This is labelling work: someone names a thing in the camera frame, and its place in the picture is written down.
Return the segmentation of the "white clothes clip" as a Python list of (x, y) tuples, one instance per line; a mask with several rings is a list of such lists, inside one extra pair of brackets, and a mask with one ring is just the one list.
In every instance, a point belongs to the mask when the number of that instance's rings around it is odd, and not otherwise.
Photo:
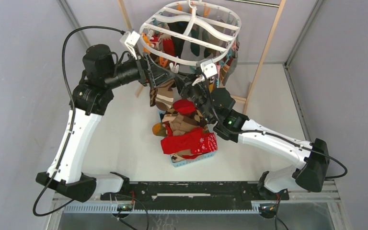
[(179, 72), (179, 64), (176, 62), (169, 63), (170, 71), (177, 74)]

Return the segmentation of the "brown striped sock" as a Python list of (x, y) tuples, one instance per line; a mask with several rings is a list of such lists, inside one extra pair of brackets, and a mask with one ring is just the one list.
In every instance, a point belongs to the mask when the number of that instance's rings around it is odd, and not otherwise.
[(155, 106), (161, 111), (170, 109), (174, 102), (174, 80), (170, 80), (157, 88)]

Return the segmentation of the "long red sock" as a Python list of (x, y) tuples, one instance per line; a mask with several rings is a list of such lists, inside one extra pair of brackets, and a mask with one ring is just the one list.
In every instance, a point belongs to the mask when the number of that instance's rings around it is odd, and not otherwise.
[(164, 154), (174, 154), (183, 150), (192, 150), (198, 147), (203, 134), (202, 127), (196, 127), (190, 132), (178, 135), (165, 137), (161, 140), (161, 148)]

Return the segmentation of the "white round clip hanger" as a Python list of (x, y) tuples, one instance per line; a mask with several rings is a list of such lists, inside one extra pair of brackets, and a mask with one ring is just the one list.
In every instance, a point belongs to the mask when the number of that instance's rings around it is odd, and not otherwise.
[(233, 10), (201, 0), (169, 3), (151, 15), (140, 27), (144, 51), (185, 66), (198, 61), (173, 55), (163, 41), (176, 39), (209, 53), (208, 59), (219, 62), (236, 47), (242, 21)]

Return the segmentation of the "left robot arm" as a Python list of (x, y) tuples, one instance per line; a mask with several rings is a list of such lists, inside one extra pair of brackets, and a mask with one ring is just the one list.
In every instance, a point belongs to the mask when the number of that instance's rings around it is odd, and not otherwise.
[(157, 88), (175, 73), (157, 65), (149, 54), (114, 61), (109, 46), (89, 47), (83, 59), (84, 71), (70, 100), (69, 120), (58, 152), (46, 172), (36, 176), (37, 183), (72, 200), (86, 202), (94, 194), (112, 193), (120, 200), (129, 197), (131, 188), (125, 177), (111, 172), (88, 175), (82, 163), (92, 135), (113, 100), (113, 89), (134, 81)]

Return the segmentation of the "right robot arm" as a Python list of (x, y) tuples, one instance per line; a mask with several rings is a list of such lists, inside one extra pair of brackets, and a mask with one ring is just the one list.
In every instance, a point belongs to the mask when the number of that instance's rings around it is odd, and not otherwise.
[(261, 198), (271, 199), (276, 193), (297, 186), (309, 192), (322, 191), (330, 164), (324, 140), (299, 140), (270, 130), (234, 110), (235, 100), (226, 89), (209, 92), (203, 82), (194, 84), (195, 79), (194, 74), (174, 77), (180, 95), (194, 102), (207, 123), (214, 126), (215, 134), (224, 140), (258, 147), (291, 164), (262, 174), (257, 187)]

